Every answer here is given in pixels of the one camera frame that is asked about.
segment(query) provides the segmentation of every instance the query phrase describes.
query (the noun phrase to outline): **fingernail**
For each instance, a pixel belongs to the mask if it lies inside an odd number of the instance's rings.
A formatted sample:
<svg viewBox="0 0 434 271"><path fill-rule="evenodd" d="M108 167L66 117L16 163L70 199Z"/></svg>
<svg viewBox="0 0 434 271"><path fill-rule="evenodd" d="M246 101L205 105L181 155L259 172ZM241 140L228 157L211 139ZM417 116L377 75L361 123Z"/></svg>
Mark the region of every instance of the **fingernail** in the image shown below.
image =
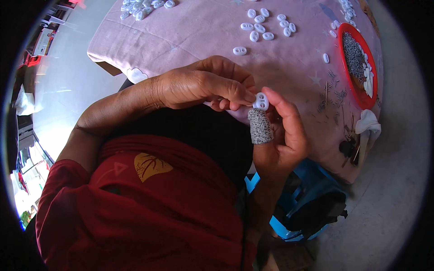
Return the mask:
<svg viewBox="0 0 434 271"><path fill-rule="evenodd" d="M256 96L250 91L246 91L246 94L244 95L244 99L250 103L253 103L256 101Z"/></svg>

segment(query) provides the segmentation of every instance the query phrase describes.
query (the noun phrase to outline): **floor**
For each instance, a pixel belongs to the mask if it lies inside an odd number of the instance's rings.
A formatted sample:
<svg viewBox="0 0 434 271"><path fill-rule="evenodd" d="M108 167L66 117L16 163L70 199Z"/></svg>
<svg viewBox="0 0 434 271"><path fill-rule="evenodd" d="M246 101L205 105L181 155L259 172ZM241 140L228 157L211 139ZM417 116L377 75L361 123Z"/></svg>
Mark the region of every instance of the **floor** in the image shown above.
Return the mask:
<svg viewBox="0 0 434 271"><path fill-rule="evenodd" d="M93 102L119 90L126 76L111 76L87 56L87 48L116 0L84 1L60 25L35 79L33 128L41 146L56 160L79 116Z"/></svg>
<svg viewBox="0 0 434 271"><path fill-rule="evenodd" d="M114 1L85 1L85 9L77 7L68 25L59 28L38 69L35 99L40 111L34 114L34 129L53 159L80 114L94 101L115 93L126 79L112 77L86 55ZM351 194L348 218L330 225L309 244L316 256L312 270L386 269L411 232L427 183L431 135L419 68L392 16L378 0L368 3L383 48L383 132L362 173L346 188Z"/></svg>
<svg viewBox="0 0 434 271"><path fill-rule="evenodd" d="M385 71L382 133L354 184L348 217L310 247L312 270L385 270L412 231L427 185L430 120L419 67L404 33L378 0L368 0L381 34Z"/></svg>

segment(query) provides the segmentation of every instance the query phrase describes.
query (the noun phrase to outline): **red t-shirt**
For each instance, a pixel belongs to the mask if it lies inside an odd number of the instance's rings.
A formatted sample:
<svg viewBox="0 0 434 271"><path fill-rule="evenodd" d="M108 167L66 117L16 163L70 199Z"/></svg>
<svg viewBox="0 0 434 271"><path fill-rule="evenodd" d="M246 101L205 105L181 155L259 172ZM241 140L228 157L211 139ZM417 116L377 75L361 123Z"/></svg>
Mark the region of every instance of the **red t-shirt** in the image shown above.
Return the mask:
<svg viewBox="0 0 434 271"><path fill-rule="evenodd" d="M239 270L237 191L207 155L179 141L128 135L107 142L89 174L50 170L36 216L52 270ZM255 246L246 242L246 269Z"/></svg>

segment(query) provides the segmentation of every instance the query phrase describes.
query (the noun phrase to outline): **red plate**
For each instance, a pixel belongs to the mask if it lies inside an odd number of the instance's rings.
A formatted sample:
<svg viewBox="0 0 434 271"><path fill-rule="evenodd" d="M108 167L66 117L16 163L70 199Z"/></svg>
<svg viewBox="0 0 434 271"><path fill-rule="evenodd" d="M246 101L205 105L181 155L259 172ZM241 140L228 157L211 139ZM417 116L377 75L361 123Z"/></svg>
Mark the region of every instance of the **red plate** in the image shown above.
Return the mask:
<svg viewBox="0 0 434 271"><path fill-rule="evenodd" d="M350 35L360 44L363 51L368 55L368 63L371 65L372 73L374 74L374 78L373 78L374 81L372 86L373 87L372 98L369 97L368 94L366 94L363 88L359 88L350 76L347 63L345 61L344 45L342 43L344 32L350 33ZM345 74L347 75L348 83L350 84L350 88L353 93L354 99L356 100L357 104L360 106L362 110L371 109L374 107L375 100L377 99L377 69L375 68L375 62L374 62L374 58L372 57L371 50L369 50L369 47L366 44L366 41L362 37L362 35L357 31L355 27L353 27L349 23L342 23L339 26L338 39L339 39L339 48L341 49L342 63L344 65Z"/></svg>

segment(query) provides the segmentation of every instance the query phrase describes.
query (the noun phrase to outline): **pink tablecloth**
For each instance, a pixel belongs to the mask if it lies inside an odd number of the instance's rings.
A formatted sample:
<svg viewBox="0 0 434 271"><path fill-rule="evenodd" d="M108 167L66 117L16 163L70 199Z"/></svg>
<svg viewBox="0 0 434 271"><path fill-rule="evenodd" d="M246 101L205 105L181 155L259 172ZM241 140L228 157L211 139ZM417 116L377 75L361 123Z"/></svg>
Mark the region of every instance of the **pink tablecloth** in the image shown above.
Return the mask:
<svg viewBox="0 0 434 271"><path fill-rule="evenodd" d="M342 168L344 156L339 143L344 140L342 109L328 105L317 111L320 92L331 81L328 70L340 80L329 97L336 101L334 90L347 90L343 106L345 124L351 128L360 118L361 109L351 95L343 71L338 40L329 34L331 22L344 21L341 5L336 0L179 0L171 9L154 10L143 21L133 16L120 20L122 0L118 0L107 13L96 31L88 55L95 62L105 61L125 73L129 78L139 71L142 78L152 77L170 69L184 66L211 55L222 55L242 65L254 74L258 87L269 86L294 102L301 114L307 135L312 143L311 159L323 167L354 182L360 167L347 163ZM378 97L383 91L383 64L380 40L371 22L363 13L358 0L352 0L357 14L353 18L357 28L368 43L378 73ZM247 10L261 8L270 11L262 25L275 35L274 40L260 38L251 42L250 31L240 28L241 23L254 23ZM297 27L290 37L283 34L276 16L285 14ZM232 49L244 46L248 53L235 56ZM322 55L327 53L330 63L325 64ZM333 120L340 113L338 124ZM380 107L372 111L377 118Z"/></svg>

